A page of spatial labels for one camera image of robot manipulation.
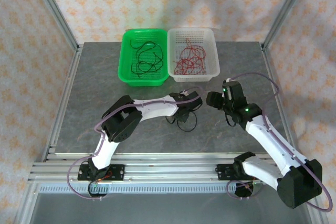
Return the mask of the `white plastic basket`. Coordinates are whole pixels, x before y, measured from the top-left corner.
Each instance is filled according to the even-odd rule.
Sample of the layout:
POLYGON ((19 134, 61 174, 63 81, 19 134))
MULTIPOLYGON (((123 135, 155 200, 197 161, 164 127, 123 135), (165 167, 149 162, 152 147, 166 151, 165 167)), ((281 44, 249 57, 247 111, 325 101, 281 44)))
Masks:
POLYGON ((220 74, 214 33, 209 28, 167 32, 167 69, 176 82, 208 82, 220 74))

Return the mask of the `green plastic basket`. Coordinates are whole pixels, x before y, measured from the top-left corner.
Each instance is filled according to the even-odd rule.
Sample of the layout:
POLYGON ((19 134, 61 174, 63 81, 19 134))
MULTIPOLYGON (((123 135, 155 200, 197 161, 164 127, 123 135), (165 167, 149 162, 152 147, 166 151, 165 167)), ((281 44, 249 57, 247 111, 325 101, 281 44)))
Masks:
POLYGON ((167 31, 158 28, 126 31, 121 42, 118 77, 132 87, 161 86, 169 77, 167 31))

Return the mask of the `aluminium side rail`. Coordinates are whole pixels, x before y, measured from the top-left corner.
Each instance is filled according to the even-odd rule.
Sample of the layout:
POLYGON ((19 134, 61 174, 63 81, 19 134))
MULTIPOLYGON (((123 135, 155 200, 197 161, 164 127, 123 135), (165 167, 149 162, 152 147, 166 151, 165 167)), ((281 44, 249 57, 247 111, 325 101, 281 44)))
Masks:
MULTIPOLYGON (((54 122, 51 125, 49 135, 47 137, 46 146, 44 148, 42 158, 38 161, 45 163, 49 150, 52 147, 56 147, 61 125, 65 116, 66 107, 71 93, 71 88, 75 79, 78 63, 80 60, 83 44, 80 44, 75 49, 70 67, 67 72, 66 81, 62 90, 61 100, 59 102, 58 110, 54 122)), ((23 193, 21 203, 19 205, 18 212, 14 219, 14 224, 29 224, 32 218, 35 204, 39 196, 40 183, 33 179, 27 182, 26 189, 23 193)))
MULTIPOLYGON (((262 56, 263 56, 265 64, 266 64, 266 68, 267 68, 269 78, 273 82, 277 82, 275 68, 271 66, 270 54, 268 53, 267 48, 264 47, 263 43, 259 43, 259 44, 260 44, 260 50, 261 50, 262 56)), ((286 139, 289 141, 290 144, 292 144, 294 147, 298 148, 297 138, 294 135, 294 132, 290 129, 290 126, 289 126, 290 121, 287 117, 287 114, 285 112, 285 107, 283 105, 283 99, 282 99, 281 94, 280 94, 280 85, 278 85, 278 87, 279 88, 277 89, 272 84, 273 92, 276 93, 278 91, 278 93, 274 95, 274 99, 277 102, 277 106, 278 106, 278 110, 279 110, 280 117, 281 117, 281 120, 282 120, 282 124, 284 126, 283 128, 284 128, 284 131, 286 133, 286 139)), ((321 212, 317 209, 312 208, 311 206, 307 206, 306 208, 307 208, 308 214, 309 214, 313 224, 330 224, 330 221, 328 220, 327 214, 325 212, 321 212)))

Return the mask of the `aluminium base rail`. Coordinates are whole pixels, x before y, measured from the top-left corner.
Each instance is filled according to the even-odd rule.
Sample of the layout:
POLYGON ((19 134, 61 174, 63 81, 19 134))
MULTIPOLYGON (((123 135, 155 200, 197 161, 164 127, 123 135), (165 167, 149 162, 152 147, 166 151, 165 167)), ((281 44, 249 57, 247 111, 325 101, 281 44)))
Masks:
MULTIPOLYGON (((238 153, 117 153, 112 164, 125 166, 125 183, 214 183, 217 164, 229 164, 238 153)), ((28 180, 77 180, 84 153, 49 153, 45 163, 35 162, 28 180)))

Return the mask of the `aluminium frame post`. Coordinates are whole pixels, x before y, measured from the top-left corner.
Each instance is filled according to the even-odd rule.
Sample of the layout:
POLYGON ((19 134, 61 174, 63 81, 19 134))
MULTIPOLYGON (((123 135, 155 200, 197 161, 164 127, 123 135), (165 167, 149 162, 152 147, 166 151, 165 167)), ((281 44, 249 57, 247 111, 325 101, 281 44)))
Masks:
POLYGON ((67 43, 74 51, 78 51, 79 44, 71 31, 64 15, 62 14, 56 0, 43 0, 44 3, 47 5, 48 9, 50 10, 56 24, 60 28, 62 34, 64 35, 67 43))
POLYGON ((266 50, 269 48, 273 40, 275 39, 276 35, 280 31, 285 19, 287 18, 287 15, 291 11, 294 3, 296 0, 285 0, 284 4, 282 5, 278 15, 276 16, 270 31, 268 32, 264 42, 262 42, 261 49, 263 52, 266 52, 266 50))

